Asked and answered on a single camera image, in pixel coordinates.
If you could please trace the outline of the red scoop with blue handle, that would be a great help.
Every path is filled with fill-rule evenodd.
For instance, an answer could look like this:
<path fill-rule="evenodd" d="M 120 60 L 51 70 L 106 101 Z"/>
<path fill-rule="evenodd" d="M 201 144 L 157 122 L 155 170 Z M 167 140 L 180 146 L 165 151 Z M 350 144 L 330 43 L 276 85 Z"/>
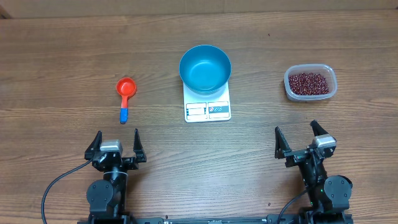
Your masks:
<path fill-rule="evenodd" d="M 124 77 L 117 82 L 116 91 L 121 96 L 119 122 L 125 124 L 128 120 L 128 100 L 135 95 L 137 86 L 132 78 Z"/>

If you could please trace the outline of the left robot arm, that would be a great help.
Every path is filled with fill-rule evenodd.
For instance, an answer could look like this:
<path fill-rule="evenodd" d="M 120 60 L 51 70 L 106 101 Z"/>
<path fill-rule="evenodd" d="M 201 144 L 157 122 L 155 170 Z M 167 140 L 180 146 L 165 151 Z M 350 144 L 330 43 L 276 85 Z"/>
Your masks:
<path fill-rule="evenodd" d="M 123 157 L 121 141 L 102 139 L 98 131 L 93 142 L 85 151 L 85 159 L 103 178 L 94 181 L 86 191 L 90 204 L 88 223 L 135 223 L 133 216 L 125 211 L 127 179 L 129 170 L 138 170 L 139 164 L 146 162 L 146 154 L 139 138 L 138 130 L 134 131 L 132 157 Z"/>

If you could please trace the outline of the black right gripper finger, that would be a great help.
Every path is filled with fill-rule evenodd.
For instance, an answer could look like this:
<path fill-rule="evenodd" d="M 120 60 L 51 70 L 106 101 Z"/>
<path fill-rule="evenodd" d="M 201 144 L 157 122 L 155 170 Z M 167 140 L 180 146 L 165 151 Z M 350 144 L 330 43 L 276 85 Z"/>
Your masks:
<path fill-rule="evenodd" d="M 292 150 L 282 133 L 281 129 L 277 126 L 275 128 L 275 158 L 283 159 L 286 154 L 290 153 Z"/>
<path fill-rule="evenodd" d="M 321 136 L 321 135 L 328 134 L 328 132 L 325 131 L 325 130 L 319 125 L 319 123 L 317 122 L 317 120 L 311 121 L 310 125 L 311 125 L 311 127 L 312 127 L 314 136 Z"/>

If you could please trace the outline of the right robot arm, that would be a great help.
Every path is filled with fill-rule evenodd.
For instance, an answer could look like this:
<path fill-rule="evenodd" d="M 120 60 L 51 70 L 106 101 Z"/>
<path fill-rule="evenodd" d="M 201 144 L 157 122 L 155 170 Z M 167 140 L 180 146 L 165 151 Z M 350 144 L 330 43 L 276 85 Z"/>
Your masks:
<path fill-rule="evenodd" d="M 328 176 L 323 165 L 336 149 L 336 139 L 317 121 L 310 123 L 314 139 L 305 149 L 293 151 L 279 127 L 275 128 L 275 158 L 285 159 L 286 167 L 297 166 L 305 190 L 290 200 L 277 216 L 277 223 L 353 223 L 349 209 L 353 183 L 343 175 Z M 298 214 L 286 214 L 288 207 L 307 194 L 311 206 Z"/>

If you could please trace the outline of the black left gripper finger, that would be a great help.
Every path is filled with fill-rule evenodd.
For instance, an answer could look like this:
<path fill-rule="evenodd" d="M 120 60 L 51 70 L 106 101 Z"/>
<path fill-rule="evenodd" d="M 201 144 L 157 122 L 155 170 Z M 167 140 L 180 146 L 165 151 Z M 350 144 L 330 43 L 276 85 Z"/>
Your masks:
<path fill-rule="evenodd" d="M 100 145 L 102 143 L 102 132 L 98 131 L 92 143 L 88 146 L 87 150 L 85 151 L 85 159 L 87 161 L 94 158 L 95 154 L 100 150 Z"/>
<path fill-rule="evenodd" d="M 141 140 L 139 137 L 138 129 L 135 129 L 135 132 L 134 132 L 133 151 L 136 154 L 136 158 L 135 158 L 136 163 L 147 162 L 147 157 L 146 157 L 144 148 L 142 146 L 142 143 L 141 143 Z"/>

